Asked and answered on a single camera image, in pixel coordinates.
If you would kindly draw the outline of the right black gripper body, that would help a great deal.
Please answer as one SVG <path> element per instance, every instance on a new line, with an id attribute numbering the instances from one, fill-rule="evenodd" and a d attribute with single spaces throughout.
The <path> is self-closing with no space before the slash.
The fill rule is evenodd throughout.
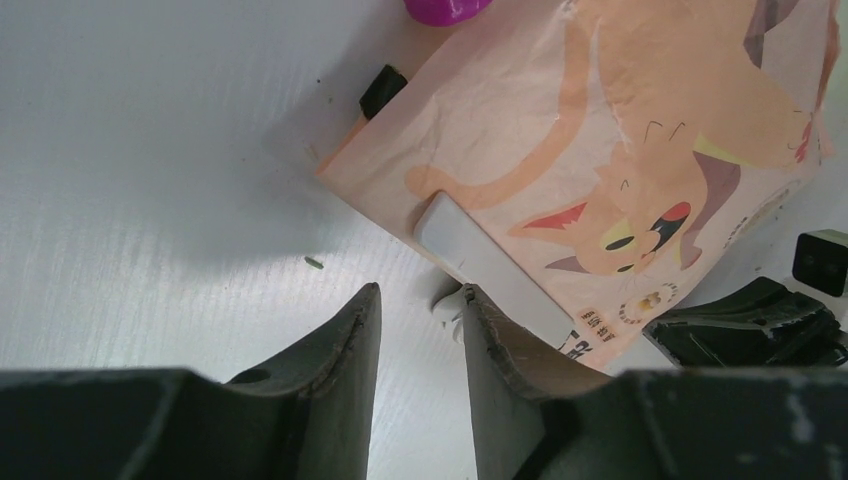
<path id="1" fill-rule="evenodd" d="M 834 229 L 797 237 L 792 277 L 832 297 L 847 294 L 847 234 Z"/>

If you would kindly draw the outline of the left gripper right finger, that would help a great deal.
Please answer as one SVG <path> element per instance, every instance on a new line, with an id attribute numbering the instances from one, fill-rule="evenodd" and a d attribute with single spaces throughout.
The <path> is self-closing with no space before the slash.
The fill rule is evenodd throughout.
<path id="1" fill-rule="evenodd" d="M 482 479 L 843 479 L 847 373 L 635 370 L 607 376 L 463 291 Z"/>

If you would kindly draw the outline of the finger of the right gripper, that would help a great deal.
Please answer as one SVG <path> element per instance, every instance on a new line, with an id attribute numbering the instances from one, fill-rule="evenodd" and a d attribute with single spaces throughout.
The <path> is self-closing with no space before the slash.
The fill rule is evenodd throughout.
<path id="1" fill-rule="evenodd" d="M 713 302 L 670 310 L 643 335 L 683 368 L 847 363 L 847 333 L 834 313 L 766 277 Z"/>

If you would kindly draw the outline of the magenta plastic scoop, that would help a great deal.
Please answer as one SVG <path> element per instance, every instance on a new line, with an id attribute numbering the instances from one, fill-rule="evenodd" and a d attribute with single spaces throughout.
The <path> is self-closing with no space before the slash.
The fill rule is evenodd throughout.
<path id="1" fill-rule="evenodd" d="M 410 17 L 430 27 L 450 27 L 469 20 L 492 3 L 491 0 L 404 0 Z"/>

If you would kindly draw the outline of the black sealing clip strip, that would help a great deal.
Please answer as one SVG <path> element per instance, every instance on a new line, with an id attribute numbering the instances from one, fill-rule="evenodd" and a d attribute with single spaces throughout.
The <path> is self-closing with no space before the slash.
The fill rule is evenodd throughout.
<path id="1" fill-rule="evenodd" d="M 414 240 L 446 273 L 476 284 L 515 323 L 561 350 L 580 334 L 571 317 L 444 192 L 429 203 Z"/>

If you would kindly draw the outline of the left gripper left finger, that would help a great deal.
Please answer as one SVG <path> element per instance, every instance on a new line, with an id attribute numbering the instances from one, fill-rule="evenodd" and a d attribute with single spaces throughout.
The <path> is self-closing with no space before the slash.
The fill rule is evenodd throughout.
<path id="1" fill-rule="evenodd" d="M 363 479 L 381 340 L 364 285 L 220 383 L 186 368 L 5 371 L 5 479 Z"/>

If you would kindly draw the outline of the pink cat litter bag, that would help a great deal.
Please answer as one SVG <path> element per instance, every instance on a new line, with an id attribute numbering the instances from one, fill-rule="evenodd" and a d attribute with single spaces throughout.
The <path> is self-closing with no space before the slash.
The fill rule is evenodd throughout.
<path id="1" fill-rule="evenodd" d="M 449 195 L 601 370 L 819 171 L 838 8 L 496 1 L 317 174 L 433 262 L 413 231 Z"/>

